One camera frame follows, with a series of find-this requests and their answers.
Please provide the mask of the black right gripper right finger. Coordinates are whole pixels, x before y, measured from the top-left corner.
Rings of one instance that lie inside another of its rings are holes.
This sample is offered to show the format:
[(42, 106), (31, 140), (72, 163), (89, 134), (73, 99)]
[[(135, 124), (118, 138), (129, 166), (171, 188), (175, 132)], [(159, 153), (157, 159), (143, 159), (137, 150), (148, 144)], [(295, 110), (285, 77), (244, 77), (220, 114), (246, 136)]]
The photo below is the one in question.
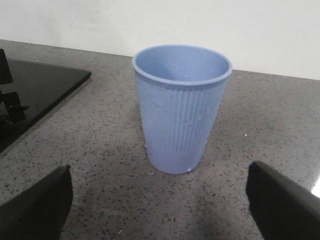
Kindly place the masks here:
[(318, 240), (320, 199), (261, 161), (249, 165), (249, 211), (265, 240)]

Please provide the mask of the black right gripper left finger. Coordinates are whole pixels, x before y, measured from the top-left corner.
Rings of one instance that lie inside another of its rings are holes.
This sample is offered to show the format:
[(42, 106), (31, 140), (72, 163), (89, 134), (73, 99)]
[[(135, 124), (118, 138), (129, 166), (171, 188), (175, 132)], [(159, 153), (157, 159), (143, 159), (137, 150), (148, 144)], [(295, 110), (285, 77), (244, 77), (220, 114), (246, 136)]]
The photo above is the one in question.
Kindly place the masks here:
[(0, 206), (0, 238), (58, 240), (72, 202), (70, 166), (60, 166)]

